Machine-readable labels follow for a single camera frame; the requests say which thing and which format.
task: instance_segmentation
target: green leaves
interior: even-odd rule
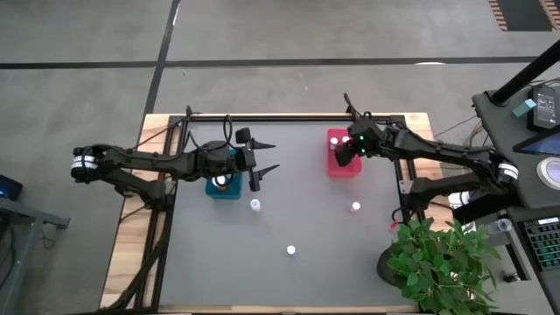
[[[420,222],[418,222],[417,220],[410,220],[409,227],[412,231],[416,231],[418,228],[420,228]]]
[[[437,312],[439,304],[435,297],[428,296],[427,298],[420,301],[420,307],[422,307],[424,311]]]
[[[501,259],[500,254],[498,253],[496,248],[493,248],[492,246],[485,245],[481,248],[481,250],[485,254],[490,254],[490,255],[496,257],[497,259]]]
[[[407,239],[410,237],[410,228],[401,224],[399,226],[399,239]]]
[[[448,247],[449,251],[452,251],[452,250],[455,249],[455,246],[457,246],[457,241],[458,240],[459,240],[459,238],[457,237],[455,232],[450,231],[449,232],[449,247]]]
[[[445,259],[442,255],[437,255],[436,258],[434,258],[434,266],[441,268],[441,266],[443,266],[445,263]]]
[[[495,278],[494,274],[492,273],[490,268],[488,268],[488,266],[484,267],[484,271],[488,274],[487,277],[490,277],[490,280],[492,281],[493,288],[496,289],[496,278]]]
[[[417,251],[417,249],[412,244],[405,244],[405,245],[402,245],[402,251],[405,254],[412,254],[412,253],[415,253]]]
[[[430,271],[432,267],[430,262],[425,261],[418,262],[418,266],[420,266],[420,268],[424,271]]]
[[[488,301],[493,302],[488,293],[484,292],[484,289],[482,289],[482,283],[478,283],[477,285],[475,285],[474,290]]]
[[[412,259],[418,263],[422,260],[422,256],[422,251],[417,251],[416,253],[412,254]]]
[[[427,291],[432,285],[434,285],[434,278],[431,276],[431,271],[421,271],[418,276],[420,290]]]
[[[419,291],[420,287],[417,285],[406,286],[402,288],[401,294],[403,298],[411,298],[414,293],[418,293]]]
[[[492,300],[482,284],[488,279],[494,284],[495,279],[482,257],[499,255],[487,244],[486,228],[463,234],[455,220],[448,222],[453,230],[435,232],[432,223],[428,219],[400,225],[399,240],[390,247],[387,265],[399,279],[402,296],[437,314],[489,313],[487,301]]]
[[[406,285],[407,286],[412,286],[418,283],[418,274],[417,273],[411,273],[409,274],[409,278],[406,281]]]
[[[444,306],[444,308],[451,309],[455,305],[455,298],[445,288],[437,292],[437,300]]]

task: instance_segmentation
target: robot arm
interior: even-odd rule
[[[148,206],[167,202],[165,183],[146,181],[123,169],[163,172],[170,174],[173,179],[184,181],[248,172],[250,189],[257,192],[261,189],[259,182],[264,174],[278,165],[253,171],[256,167],[254,150],[275,146],[258,143],[250,136],[249,128],[236,131],[235,138],[242,146],[235,148],[233,154],[230,154],[229,145],[225,141],[211,141],[176,156],[140,152],[107,144],[75,148],[71,174],[77,183],[88,184],[103,180],[114,185],[115,190],[122,195],[137,193]]]
[[[390,160],[428,158],[463,165],[472,170],[472,173],[449,178],[417,178],[411,182],[401,182],[400,190],[405,195],[405,207],[410,211],[425,210],[438,195],[470,190],[483,190],[493,196],[508,196],[513,193],[517,168],[494,149],[425,140],[401,123],[388,123],[382,129],[367,114],[353,113],[354,122],[347,129],[350,140],[335,149],[340,166],[348,165],[357,155]],[[460,221],[472,221],[490,211],[483,210],[465,216],[458,209],[454,215]]]

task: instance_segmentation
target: gray floor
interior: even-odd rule
[[[156,60],[170,6],[0,0],[0,63]],[[500,31],[486,0],[183,0],[168,60],[525,56],[557,39]],[[440,131],[473,115],[472,94],[521,67],[167,69],[155,111],[330,112],[344,109],[348,92],[361,109],[426,111]],[[151,77],[151,69],[0,70],[0,172],[25,184],[23,202],[73,218],[55,249],[38,248],[18,314],[96,309],[122,199],[103,183],[76,185],[71,151],[133,144]],[[462,142],[475,123],[441,138]]]

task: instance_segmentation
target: desk leg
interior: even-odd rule
[[[4,302],[2,303],[2,309],[0,314],[9,315],[13,314],[14,305],[16,303],[19,288],[23,281],[25,270],[27,269],[27,264],[29,262],[29,254],[33,250],[33,246],[37,239],[39,238],[39,231],[41,225],[38,224],[36,220],[31,220],[29,223],[31,225],[27,236],[22,242],[23,246],[20,247],[19,251],[15,251],[14,255],[14,266],[11,273],[8,275],[8,280],[6,283],[6,293],[4,295]]]

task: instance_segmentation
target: blue object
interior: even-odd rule
[[[535,106],[536,106],[535,101],[533,101],[531,99],[527,99],[523,103],[519,104],[514,109],[514,115],[517,116],[517,117],[521,117],[521,116],[527,114]]]
[[[235,174],[232,182],[223,191],[218,189],[211,179],[208,179],[206,181],[206,194],[214,199],[238,200],[242,196],[242,179],[243,174]]]

